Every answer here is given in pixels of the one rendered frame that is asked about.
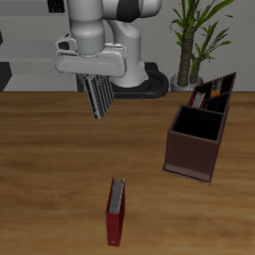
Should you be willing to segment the orange book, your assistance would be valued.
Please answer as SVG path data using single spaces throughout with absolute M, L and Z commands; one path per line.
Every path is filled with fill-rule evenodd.
M 218 96 L 220 94 L 221 88 L 222 88 L 222 83 L 223 83 L 222 78 L 218 78 L 218 79 L 213 80 L 210 97 L 215 97 L 215 96 Z

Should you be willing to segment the green pot plant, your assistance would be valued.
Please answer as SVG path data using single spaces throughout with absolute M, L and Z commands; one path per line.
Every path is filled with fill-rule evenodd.
M 181 12 L 173 9 L 177 18 L 169 26 L 177 25 L 179 30 L 174 30 L 177 37 L 176 44 L 180 47 L 180 62 L 178 73 L 174 76 L 173 85 L 181 91 L 194 88 L 198 84 L 198 74 L 203 61 L 213 60 L 211 53 L 217 48 L 229 45 L 224 41 L 228 28 L 213 36 L 218 21 L 207 27 L 204 24 L 223 8 L 232 4 L 234 0 L 222 0 L 216 3 L 212 0 L 204 10 L 200 8 L 201 0 L 180 0 Z

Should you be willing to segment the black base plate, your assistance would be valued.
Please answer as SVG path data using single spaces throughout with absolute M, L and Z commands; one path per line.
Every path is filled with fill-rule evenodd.
M 79 92 L 85 92 L 84 76 L 76 74 Z M 107 76 L 112 85 L 114 99 L 156 99 L 168 92 L 167 77 L 158 70 L 156 63 L 138 61 L 127 65 L 122 77 Z

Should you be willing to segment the black white striped book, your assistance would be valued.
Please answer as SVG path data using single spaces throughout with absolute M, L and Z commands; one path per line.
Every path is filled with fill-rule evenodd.
M 114 99 L 111 81 L 107 76 L 85 75 L 84 88 L 95 119 L 101 119 Z

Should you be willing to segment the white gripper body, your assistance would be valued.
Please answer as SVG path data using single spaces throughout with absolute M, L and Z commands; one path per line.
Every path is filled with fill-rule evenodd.
M 57 50 L 55 66 L 61 73 L 122 77 L 127 71 L 127 56 L 125 46 L 105 43 L 105 48 L 95 55 Z

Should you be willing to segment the red book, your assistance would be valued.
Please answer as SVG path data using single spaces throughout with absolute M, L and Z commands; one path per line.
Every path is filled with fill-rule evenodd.
M 191 100 L 190 106 L 197 109 L 203 108 L 205 93 L 196 92 Z
M 110 246 L 119 247 L 121 244 L 125 211 L 125 180 L 113 177 L 106 208 L 107 237 Z

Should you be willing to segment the dark brown desk caddy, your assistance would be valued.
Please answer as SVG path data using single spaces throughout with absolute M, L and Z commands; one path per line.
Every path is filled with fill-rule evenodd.
M 213 81 L 194 88 L 167 133 L 163 172 L 210 184 L 229 111 L 236 74 L 221 77 L 221 92 L 210 97 Z M 202 109 L 190 106 L 196 92 L 205 93 Z

